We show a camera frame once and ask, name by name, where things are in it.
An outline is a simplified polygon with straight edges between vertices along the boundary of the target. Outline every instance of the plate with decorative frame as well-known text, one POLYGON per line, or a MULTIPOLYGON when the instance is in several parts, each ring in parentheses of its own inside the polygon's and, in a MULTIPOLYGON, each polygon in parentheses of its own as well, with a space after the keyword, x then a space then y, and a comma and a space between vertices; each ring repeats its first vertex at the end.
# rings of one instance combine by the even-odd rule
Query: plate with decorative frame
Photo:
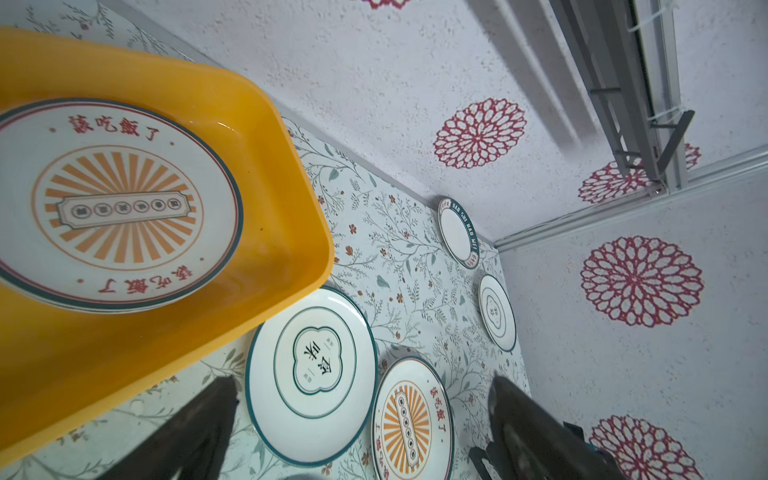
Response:
POLYGON ((143 108, 63 98, 0 116, 0 279, 70 310, 179 300, 232 257, 243 203, 200 138, 143 108))
POLYGON ((267 320, 246 366, 253 424, 275 455, 325 465, 357 440, 378 381, 376 344, 355 303, 327 286, 267 320))
POLYGON ((453 429, 451 406, 435 369, 415 356, 393 363, 373 407, 372 445, 379 478, 450 478, 453 429))
POLYGON ((478 289, 480 313, 485 328, 498 348, 511 352, 518 342, 515 314, 504 287, 495 276, 486 274, 478 289))
POLYGON ((448 252, 464 268, 476 268, 480 262, 480 242, 475 226, 462 206, 443 197, 437 209, 438 225, 448 252))

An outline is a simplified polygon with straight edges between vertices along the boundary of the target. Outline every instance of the black chinese character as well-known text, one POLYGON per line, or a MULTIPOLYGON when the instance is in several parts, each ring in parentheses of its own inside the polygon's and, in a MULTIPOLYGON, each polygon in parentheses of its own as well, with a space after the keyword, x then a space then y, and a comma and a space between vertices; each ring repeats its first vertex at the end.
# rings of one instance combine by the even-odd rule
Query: black chinese character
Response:
POLYGON ((304 355, 309 355, 312 360, 317 360, 317 353, 320 351, 320 347, 316 343, 312 342, 307 346, 304 355))
POLYGON ((331 371, 331 364, 328 363, 328 360, 326 360, 326 357, 323 357, 323 359, 320 360, 320 363, 318 363, 317 366, 320 367, 320 369, 323 371, 323 375, 331 371))

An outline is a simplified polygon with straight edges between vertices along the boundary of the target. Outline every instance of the black object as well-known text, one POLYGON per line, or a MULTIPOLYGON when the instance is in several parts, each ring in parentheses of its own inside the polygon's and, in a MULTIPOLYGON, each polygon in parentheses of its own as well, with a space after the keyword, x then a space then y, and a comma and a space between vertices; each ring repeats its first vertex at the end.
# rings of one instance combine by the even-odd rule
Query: black object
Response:
POLYGON ((235 379, 215 379, 99 480, 216 480, 236 406, 235 379))
POLYGON ((469 450, 482 480, 491 480, 483 460, 502 480, 624 480, 610 454, 584 443, 581 428, 561 426, 504 377, 493 379, 488 416, 493 441, 469 450))

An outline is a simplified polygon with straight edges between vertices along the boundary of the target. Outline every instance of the red floral medallion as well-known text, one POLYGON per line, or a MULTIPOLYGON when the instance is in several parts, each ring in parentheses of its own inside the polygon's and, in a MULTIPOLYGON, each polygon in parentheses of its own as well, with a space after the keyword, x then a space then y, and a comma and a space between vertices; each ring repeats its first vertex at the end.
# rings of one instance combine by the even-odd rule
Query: red floral medallion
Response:
POLYGON ((437 159, 449 167, 472 168, 495 161, 518 144, 525 112, 509 100, 471 104, 443 124, 435 139, 437 159))
POLYGON ((621 237, 592 250, 581 271, 587 300, 627 325, 670 325, 699 304, 701 270, 677 245, 621 237))
POLYGON ((592 429, 592 445, 608 450, 633 480, 701 480, 696 462, 667 431, 646 420, 612 416, 592 429))
MULTIPOLYGON (((685 164, 688 169, 695 167, 700 158, 699 147, 685 144, 685 164)), ((627 177, 622 177, 616 162, 610 162, 584 180, 581 188, 578 189, 578 196, 591 204, 599 204, 645 188, 650 183, 645 170, 633 170, 627 177)))
POLYGON ((402 8, 406 3, 410 2, 411 0, 363 0, 363 1, 370 4, 371 8, 376 10, 378 7, 382 5, 391 5, 395 8, 402 8))

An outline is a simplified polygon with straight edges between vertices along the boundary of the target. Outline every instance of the plate with chinese text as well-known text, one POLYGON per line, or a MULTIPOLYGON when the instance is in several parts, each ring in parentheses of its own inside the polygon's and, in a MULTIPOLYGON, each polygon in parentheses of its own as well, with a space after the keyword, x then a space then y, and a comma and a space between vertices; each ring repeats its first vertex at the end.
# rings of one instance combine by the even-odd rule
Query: plate with chinese text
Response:
POLYGON ((414 356, 393 363, 373 405, 374 465, 381 480, 450 478, 453 415, 432 366, 414 356))
POLYGON ((376 344, 357 306, 322 287, 267 320, 248 353, 246 399, 261 438, 286 462, 325 465, 368 419, 376 344))
POLYGON ((461 205, 452 198, 443 197, 437 210, 440 234, 451 256, 470 270, 480 261, 480 243, 475 226, 461 205))
POLYGON ((485 275, 480 280, 478 290, 480 313, 488 334, 498 348, 511 352, 518 341, 518 329, 515 325, 512 305, 509 303, 504 287, 496 277, 485 275))
POLYGON ((112 101, 0 116, 0 278, 70 310, 126 313, 211 281, 243 229, 222 160, 186 128, 112 101))

